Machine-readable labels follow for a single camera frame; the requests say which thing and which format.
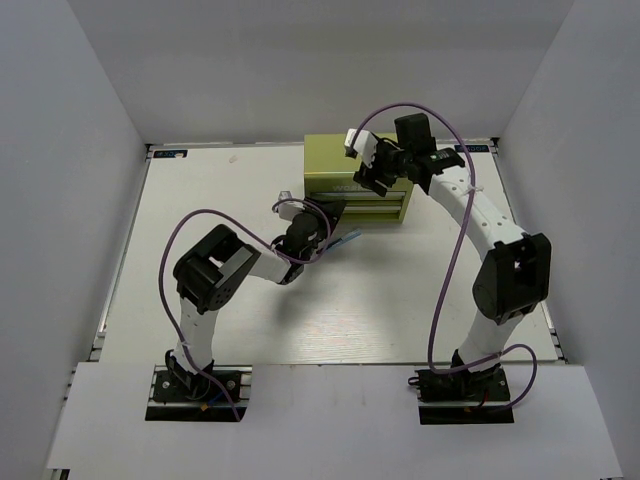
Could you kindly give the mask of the silver light blue pen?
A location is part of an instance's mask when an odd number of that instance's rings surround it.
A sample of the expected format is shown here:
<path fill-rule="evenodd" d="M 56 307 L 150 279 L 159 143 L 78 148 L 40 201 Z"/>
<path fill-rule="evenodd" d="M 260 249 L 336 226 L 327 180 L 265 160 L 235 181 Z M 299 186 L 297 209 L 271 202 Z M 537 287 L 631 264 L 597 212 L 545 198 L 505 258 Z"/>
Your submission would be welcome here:
<path fill-rule="evenodd" d="M 356 238 L 358 238 L 359 236 L 362 235 L 362 232 L 360 229 L 355 229 L 352 230 L 346 234 L 343 234 L 342 236 L 340 236 L 338 239 L 333 240 L 326 248 L 327 251 L 333 250 L 335 248 L 340 247 L 341 245 L 344 245 Z"/>

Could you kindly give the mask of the green metal drawer box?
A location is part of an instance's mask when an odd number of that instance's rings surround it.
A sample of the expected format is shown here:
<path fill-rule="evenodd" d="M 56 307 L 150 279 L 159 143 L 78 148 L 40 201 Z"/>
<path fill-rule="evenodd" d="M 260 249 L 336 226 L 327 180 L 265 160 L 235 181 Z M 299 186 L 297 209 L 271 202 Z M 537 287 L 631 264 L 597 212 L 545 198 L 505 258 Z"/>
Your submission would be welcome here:
<path fill-rule="evenodd" d="M 304 138 L 304 192 L 318 202 L 344 200 L 342 223 L 400 224 L 413 184 L 398 179 L 384 197 L 353 180 L 360 161 L 344 155 L 344 134 L 312 134 Z"/>

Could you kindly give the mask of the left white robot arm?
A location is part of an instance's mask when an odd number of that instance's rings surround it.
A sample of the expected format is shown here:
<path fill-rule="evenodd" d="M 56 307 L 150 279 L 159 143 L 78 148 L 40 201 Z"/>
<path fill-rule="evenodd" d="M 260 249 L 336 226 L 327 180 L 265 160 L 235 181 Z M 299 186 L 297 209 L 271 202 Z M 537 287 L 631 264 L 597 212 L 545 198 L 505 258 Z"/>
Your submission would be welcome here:
<path fill-rule="evenodd" d="M 263 248 L 242 241 L 227 225 L 219 224 L 176 262 L 173 277 L 181 318 L 172 321 L 178 329 L 178 343 L 167 353 L 166 364 L 188 398 L 202 398 L 210 390 L 217 316 L 243 281 L 252 276 L 277 285 L 292 283 L 306 265 L 324 254 L 346 205 L 342 199 L 295 199 L 281 192 L 272 210 L 289 226 L 269 243 L 230 216 L 215 213 Z"/>

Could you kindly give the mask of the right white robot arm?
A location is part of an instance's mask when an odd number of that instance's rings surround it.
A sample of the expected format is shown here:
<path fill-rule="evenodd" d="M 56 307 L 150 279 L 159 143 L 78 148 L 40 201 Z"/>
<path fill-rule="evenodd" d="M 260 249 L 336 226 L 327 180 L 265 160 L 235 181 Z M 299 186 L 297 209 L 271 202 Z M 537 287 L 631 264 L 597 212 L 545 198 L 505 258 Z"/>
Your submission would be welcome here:
<path fill-rule="evenodd" d="M 542 233 L 527 233 L 494 205 L 476 184 L 462 148 L 437 146 L 425 114 L 400 117 L 395 128 L 393 140 L 349 130 L 345 154 L 361 160 L 354 181 L 379 196 L 399 179 L 420 187 L 476 249 L 481 260 L 472 285 L 477 312 L 451 366 L 453 390 L 472 399 L 486 389 L 485 370 L 499 363 L 515 328 L 547 298 L 551 243 Z"/>

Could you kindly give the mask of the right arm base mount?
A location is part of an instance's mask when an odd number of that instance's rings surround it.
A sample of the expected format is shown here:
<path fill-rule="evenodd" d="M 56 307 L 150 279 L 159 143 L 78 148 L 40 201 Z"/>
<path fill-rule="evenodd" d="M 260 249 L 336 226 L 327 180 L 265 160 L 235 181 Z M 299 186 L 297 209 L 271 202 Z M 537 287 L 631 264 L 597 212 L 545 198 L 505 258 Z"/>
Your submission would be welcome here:
<path fill-rule="evenodd" d="M 416 370 L 408 386 L 417 393 L 421 425 L 498 425 L 514 422 L 504 369 L 437 375 Z"/>

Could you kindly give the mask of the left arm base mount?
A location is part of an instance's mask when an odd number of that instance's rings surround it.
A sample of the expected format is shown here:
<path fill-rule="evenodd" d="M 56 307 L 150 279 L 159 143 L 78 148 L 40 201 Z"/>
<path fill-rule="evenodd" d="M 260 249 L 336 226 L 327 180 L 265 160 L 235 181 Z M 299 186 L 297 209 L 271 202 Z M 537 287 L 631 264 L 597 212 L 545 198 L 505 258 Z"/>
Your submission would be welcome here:
<path fill-rule="evenodd" d="M 214 367 L 211 375 L 229 392 L 237 415 L 222 389 L 203 379 L 193 392 L 166 366 L 156 365 L 145 412 L 146 421 L 234 423 L 244 417 L 252 381 L 250 366 Z"/>

